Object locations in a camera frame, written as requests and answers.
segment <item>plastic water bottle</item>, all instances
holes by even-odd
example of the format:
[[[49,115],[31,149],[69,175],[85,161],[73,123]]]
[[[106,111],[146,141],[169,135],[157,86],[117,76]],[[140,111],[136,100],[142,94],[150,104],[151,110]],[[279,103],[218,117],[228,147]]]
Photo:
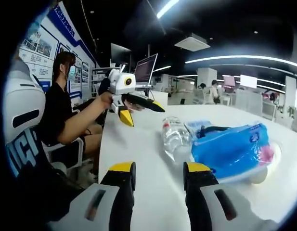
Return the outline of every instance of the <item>plastic water bottle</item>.
[[[177,117],[163,120],[162,138],[165,152],[175,164],[194,161],[190,133]]]

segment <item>ceiling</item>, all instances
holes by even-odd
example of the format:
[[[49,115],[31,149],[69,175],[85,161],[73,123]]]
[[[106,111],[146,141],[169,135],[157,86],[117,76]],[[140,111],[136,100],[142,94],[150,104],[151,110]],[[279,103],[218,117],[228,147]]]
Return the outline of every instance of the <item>ceiling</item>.
[[[297,39],[297,1],[180,0],[160,20],[156,14],[169,0],[64,0],[77,31],[100,66],[109,66],[111,43],[132,50],[136,62],[158,53],[156,75],[191,75],[199,67],[218,75],[248,74],[284,83],[286,73],[267,68],[221,64],[253,64],[297,74],[297,67],[257,59],[222,59],[185,64],[185,61],[222,55],[262,55],[293,61]],[[91,30],[85,21],[82,7]],[[210,48],[192,52],[174,45],[194,33]]]

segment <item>white table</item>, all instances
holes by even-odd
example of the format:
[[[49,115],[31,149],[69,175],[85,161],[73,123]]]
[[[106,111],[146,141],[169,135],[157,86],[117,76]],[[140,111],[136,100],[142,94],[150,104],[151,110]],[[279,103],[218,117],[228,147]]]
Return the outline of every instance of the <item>white table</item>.
[[[282,149],[282,159],[263,183],[236,183],[233,186],[262,219],[280,222],[297,200],[297,133],[262,117],[223,105],[167,106],[165,113],[135,112],[135,127],[108,114],[103,131],[99,163],[100,181],[116,163],[135,161],[135,205],[132,231],[188,231],[190,221],[185,206],[182,168],[174,167],[162,151],[162,119],[178,116],[183,121],[209,119],[218,126],[240,126],[253,121],[264,123],[272,140]]]

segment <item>office worker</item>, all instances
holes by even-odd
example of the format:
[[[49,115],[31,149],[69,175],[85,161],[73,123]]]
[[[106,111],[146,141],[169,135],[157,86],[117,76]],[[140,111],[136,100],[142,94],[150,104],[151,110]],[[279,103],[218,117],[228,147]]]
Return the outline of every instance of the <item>office worker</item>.
[[[214,79],[211,82],[211,87],[209,88],[209,99],[211,102],[218,104],[220,103],[220,96],[218,95],[218,82]]]
[[[204,89],[206,87],[205,83],[201,83],[200,86],[198,86],[199,89]]]
[[[98,175],[99,151],[102,127],[94,123],[95,119],[111,107],[112,94],[103,92],[92,100],[80,113],[74,115],[71,100],[67,92],[67,81],[75,77],[76,57],[73,53],[63,51],[57,54],[53,63],[52,86],[46,94],[46,104],[42,119],[38,125],[38,135],[46,145],[70,144],[76,138],[84,143],[83,158],[92,158],[93,167],[89,179],[94,181]],[[67,166],[76,163],[78,151],[72,145],[52,152],[52,161],[62,162]]]

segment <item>blue and white wall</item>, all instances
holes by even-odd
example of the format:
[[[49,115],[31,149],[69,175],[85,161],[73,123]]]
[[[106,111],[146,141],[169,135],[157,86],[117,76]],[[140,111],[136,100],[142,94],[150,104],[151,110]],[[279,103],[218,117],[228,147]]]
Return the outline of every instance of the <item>blue and white wall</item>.
[[[31,75],[41,82],[44,91],[52,84],[52,66],[56,55],[70,51],[76,55],[77,74],[68,82],[72,103],[91,97],[92,69],[99,67],[83,43],[62,2],[49,12],[37,33],[26,38],[20,47],[20,57],[28,65]]]

